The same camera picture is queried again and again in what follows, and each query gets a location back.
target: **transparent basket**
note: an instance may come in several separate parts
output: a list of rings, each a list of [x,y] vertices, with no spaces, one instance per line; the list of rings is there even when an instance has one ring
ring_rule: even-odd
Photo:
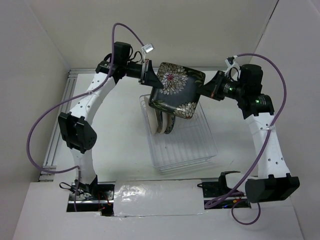
[[[152,164],[158,171],[206,163],[218,154],[200,102],[191,119],[175,117],[170,134],[152,135],[144,100],[144,97],[149,96],[140,96],[140,105]]]

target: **electrical wire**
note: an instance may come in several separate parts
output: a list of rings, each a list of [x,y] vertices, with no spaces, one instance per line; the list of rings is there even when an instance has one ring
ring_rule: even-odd
[[[140,51],[136,51],[135,53],[134,53],[134,55],[133,55],[133,58],[130,58],[129,60],[130,61],[132,61],[132,60],[134,60],[136,57],[137,57],[137,54],[139,54],[140,55],[140,59],[138,60],[138,61],[134,61],[133,63],[138,63],[138,62],[140,62],[141,60],[142,60],[142,53],[140,52]]]
[[[285,82],[285,79],[284,79],[284,76],[282,75],[281,71],[279,70],[279,68],[267,57],[265,56],[262,56],[260,54],[256,54],[256,53],[243,53],[243,54],[239,54],[239,55],[236,55],[234,56],[234,58],[237,58],[237,57],[242,57],[242,56],[254,56],[254,57],[258,57],[258,58],[261,58],[265,61],[267,61],[268,63],[270,63],[273,68],[276,70],[276,72],[278,73],[278,75],[280,76],[280,79],[281,79],[281,82],[282,82],[282,86],[283,86],[283,100],[282,100],[282,104],[280,106],[280,109],[279,111],[276,113],[276,115],[274,116],[272,122],[270,123],[270,127],[272,127],[275,122],[277,121],[277,119],[279,118],[280,114],[282,113],[284,107],[285,107],[285,104],[286,104],[286,101],[287,101],[287,85],[286,85],[286,82]],[[253,171],[253,169],[256,167],[256,165],[258,164],[262,154],[264,153],[266,147],[267,147],[267,144],[268,144],[268,140],[270,138],[270,134],[271,134],[271,131],[272,129],[271,128],[268,128],[267,129],[267,133],[266,133],[266,137],[265,137],[265,140],[263,142],[263,145],[262,145],[262,148],[261,150],[259,151],[258,155],[256,156],[256,159],[254,160],[252,166],[249,168],[249,170],[244,174],[244,176],[241,178],[241,180],[234,186],[234,188],[232,188],[227,194],[223,195],[223,196],[220,196],[220,197],[216,197],[210,201],[208,201],[204,207],[206,209],[210,209],[210,208],[213,208],[214,206],[222,203],[224,200],[226,200],[228,197],[232,196],[232,194],[237,190],[237,188],[249,177],[250,173]]]
[[[144,46],[144,43],[140,40],[140,38],[137,36],[137,34],[128,26],[126,26],[125,24],[123,23],[120,23],[120,22],[117,22],[113,25],[112,27],[112,52],[111,52],[111,63],[110,63],[110,69],[112,69],[113,67],[113,64],[114,64],[114,58],[115,58],[115,30],[116,30],[116,26],[122,26],[126,29],[128,29],[134,36],[135,38],[139,41],[139,43]],[[48,173],[48,174],[62,174],[62,173],[67,173],[69,171],[72,171],[74,169],[77,169],[78,170],[78,178],[77,178],[77,183],[76,183],[76,188],[75,188],[75,196],[77,196],[77,193],[78,193],[78,188],[79,188],[79,182],[80,182],[80,179],[81,179],[81,170],[80,170],[80,166],[79,165],[76,165],[76,166],[73,166],[71,168],[68,168],[68,169],[65,169],[65,170],[59,170],[59,171],[52,171],[52,170],[48,170],[46,168],[42,168],[41,166],[39,166],[35,161],[34,159],[32,158],[31,156],[31,152],[30,152],[30,142],[31,142],[31,137],[32,137],[32,134],[36,128],[36,126],[39,124],[39,122],[48,114],[50,113],[51,111],[53,111],[54,109],[56,109],[57,107],[65,104],[65,103],[68,103],[72,100],[75,100],[75,99],[78,99],[78,98],[81,98],[81,97],[84,97],[84,96],[87,96],[89,94],[91,94],[92,92],[96,92],[98,91],[100,88],[102,88],[102,86],[107,82],[107,80],[110,78],[111,76],[111,72],[112,71],[109,71],[105,80],[99,85],[97,86],[95,89],[93,89],[92,91],[90,92],[84,92],[82,94],[79,94],[77,96],[74,96],[74,97],[71,97],[67,100],[64,100],[60,103],[58,103],[57,105],[54,105],[53,107],[49,108],[47,111],[45,111],[36,121],[35,123],[32,125],[31,129],[30,129],[30,132],[28,134],[28,137],[27,137],[27,140],[26,140],[26,154],[27,154],[27,157],[29,159],[29,161],[31,162],[31,164],[36,167],[38,170],[42,171],[42,172],[45,172],[45,173]],[[76,197],[74,198],[74,211],[76,212],[77,211],[77,207],[76,207]]]
[[[257,202],[257,205],[258,205],[258,215],[256,216],[256,218],[251,221],[251,222],[242,222],[242,221],[239,221],[235,214],[234,214],[234,209],[235,207],[239,204],[239,203],[243,203],[243,202],[246,202],[247,200],[246,199],[243,199],[243,200],[240,200],[240,201],[237,201],[235,204],[233,204],[232,208],[231,208],[231,215],[232,217],[234,218],[234,220],[239,223],[239,224],[242,224],[242,225],[252,225],[252,224],[255,224],[259,218],[260,218],[260,215],[261,215],[261,207],[260,207],[260,204]]]

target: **floral pattern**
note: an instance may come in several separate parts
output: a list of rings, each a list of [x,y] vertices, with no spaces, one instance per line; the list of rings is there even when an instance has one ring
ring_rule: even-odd
[[[160,93],[165,95],[178,94],[185,88],[188,80],[187,71],[183,66],[167,62],[160,65],[157,77],[163,84]]]
[[[184,119],[190,119],[195,113],[197,103],[196,102],[189,102],[182,105],[179,105],[174,110],[174,115],[184,118]]]

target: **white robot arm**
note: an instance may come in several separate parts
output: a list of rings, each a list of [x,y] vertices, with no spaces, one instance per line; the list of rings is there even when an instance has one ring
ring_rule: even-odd
[[[87,92],[97,88],[106,79],[106,77],[107,74],[103,72],[96,73],[89,88],[87,89]],[[110,77],[98,91],[91,92],[89,95],[81,98],[69,113],[73,117],[79,119],[84,117],[84,120],[91,126],[96,112],[103,100],[115,86],[116,83],[114,78]],[[81,169],[81,177],[79,179],[80,183],[90,185],[97,177],[93,166],[92,149],[85,151],[85,153],[81,153],[80,150],[72,148],[71,153],[74,164],[76,166],[80,166]]]

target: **purple cable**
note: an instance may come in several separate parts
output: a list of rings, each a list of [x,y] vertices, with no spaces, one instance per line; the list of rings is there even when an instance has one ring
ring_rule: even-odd
[[[112,53],[111,53],[111,62],[110,62],[110,69],[112,69],[113,65],[114,65],[114,57],[115,57],[115,29],[116,29],[116,26],[122,26],[126,29],[128,29],[135,37],[136,39],[139,41],[139,43],[144,46],[144,43],[140,40],[140,38],[134,33],[134,31],[129,28],[128,26],[122,24],[122,23],[115,23],[113,25],[113,28],[112,28]],[[111,75],[111,71],[108,72],[105,80],[99,85],[97,86],[95,89],[93,89],[92,91],[90,92],[96,92],[98,91],[106,82],[107,80],[110,78],[110,75]],[[28,156],[28,159],[30,160],[31,164],[33,166],[35,166],[38,170],[40,171],[43,171],[45,173],[49,173],[49,174],[62,174],[62,173],[66,173],[66,172],[69,172],[71,170],[74,170],[74,169],[78,169],[78,181],[77,181],[77,185],[76,185],[76,189],[75,189],[75,196],[77,196],[77,193],[78,193],[78,187],[79,187],[79,181],[80,181],[80,166],[73,166],[71,168],[68,168],[68,169],[65,169],[65,170],[60,170],[60,171],[51,171],[51,170],[48,170],[48,169],[45,169],[45,168],[42,168],[41,166],[39,166],[32,158],[31,156],[31,153],[30,153],[30,141],[31,141],[31,136],[32,136],[32,133],[34,132],[36,126],[38,125],[38,123],[48,114],[50,113],[52,110],[56,109],[57,107],[61,106],[62,104],[65,104],[65,103],[68,103],[72,100],[75,100],[75,99],[78,99],[78,98],[81,98],[81,97],[84,97],[86,95],[89,95],[90,92],[85,92],[85,93],[82,93],[80,95],[77,95],[77,96],[74,96],[74,97],[71,97],[67,100],[64,100],[60,103],[58,103],[57,105],[49,108],[47,111],[45,111],[36,121],[35,123],[33,124],[33,126],[31,127],[30,129],[30,132],[28,134],[28,137],[27,137],[27,140],[26,140],[26,154]],[[77,211],[77,208],[76,208],[76,198],[74,198],[74,210]]]
[[[280,72],[279,68],[267,57],[265,56],[262,56],[260,54],[256,54],[256,53],[243,53],[243,54],[239,54],[237,55],[237,57],[242,57],[242,56],[254,56],[254,57],[258,57],[258,58],[261,58],[261,59],[264,59],[266,60],[268,63],[270,63],[274,69],[277,71],[277,73],[279,74],[280,76],[280,79],[281,79],[281,82],[282,82],[282,85],[283,85],[283,100],[282,100],[282,104],[281,104],[281,107],[279,109],[279,111],[277,112],[277,114],[274,116],[272,122],[270,123],[270,127],[272,127],[275,122],[277,121],[278,117],[280,116],[281,112],[283,111],[284,107],[285,107],[285,104],[286,104],[286,100],[287,100],[287,85],[286,85],[286,82],[285,82],[285,79],[284,79],[284,76],[282,75],[282,73]],[[270,138],[270,134],[271,134],[271,129],[268,129],[267,130],[267,133],[266,133],[266,137],[265,137],[265,140],[264,140],[264,143],[262,145],[262,148],[260,150],[260,152],[258,153],[258,155],[256,156],[256,159],[254,160],[252,166],[249,168],[249,170],[245,173],[245,175],[243,176],[243,178],[241,178],[241,180],[234,186],[234,188],[232,188],[227,194],[221,196],[221,197],[218,197],[217,198],[214,198],[210,201],[208,201],[204,207],[206,209],[210,209],[220,203],[222,203],[224,200],[226,200],[226,198],[230,197],[236,190],[237,188],[247,179],[247,177],[249,177],[250,173],[253,171],[253,169],[256,167],[256,165],[258,164],[262,154],[264,153],[266,147],[267,147],[267,144],[268,144],[268,140]]]
[[[260,204],[259,204],[259,203],[257,203],[257,205],[258,205],[258,215],[256,216],[255,220],[253,220],[253,221],[251,221],[251,222],[242,222],[242,221],[239,221],[239,220],[236,218],[235,214],[234,214],[234,209],[235,209],[235,207],[236,207],[239,203],[243,203],[243,202],[245,202],[245,201],[247,201],[247,200],[246,200],[246,199],[243,199],[243,200],[237,201],[235,204],[233,204],[233,206],[232,206],[232,208],[231,208],[231,215],[232,215],[232,217],[234,218],[234,220],[235,220],[238,224],[242,224],[242,225],[252,225],[252,224],[255,224],[255,223],[258,221],[258,219],[260,218],[260,215],[261,215],[261,207],[260,207]]]

